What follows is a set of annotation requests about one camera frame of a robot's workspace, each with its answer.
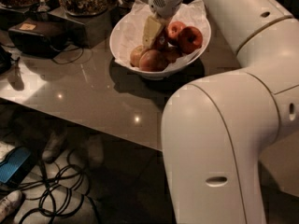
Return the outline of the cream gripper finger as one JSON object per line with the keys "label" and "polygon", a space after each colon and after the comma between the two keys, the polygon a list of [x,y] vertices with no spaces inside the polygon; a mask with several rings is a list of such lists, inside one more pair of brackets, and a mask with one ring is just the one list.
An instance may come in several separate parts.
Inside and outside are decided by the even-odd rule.
{"label": "cream gripper finger", "polygon": [[143,29],[143,46],[146,48],[151,48],[163,28],[164,25],[158,19],[153,16],[148,16]]}

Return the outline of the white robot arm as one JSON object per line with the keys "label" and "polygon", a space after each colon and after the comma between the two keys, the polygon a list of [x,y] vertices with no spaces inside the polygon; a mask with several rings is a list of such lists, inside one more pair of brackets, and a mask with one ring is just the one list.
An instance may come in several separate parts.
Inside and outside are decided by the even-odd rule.
{"label": "white robot arm", "polygon": [[298,129],[299,21],[276,0],[203,0],[240,67],[192,81],[162,117],[177,224],[266,224],[261,152]]}

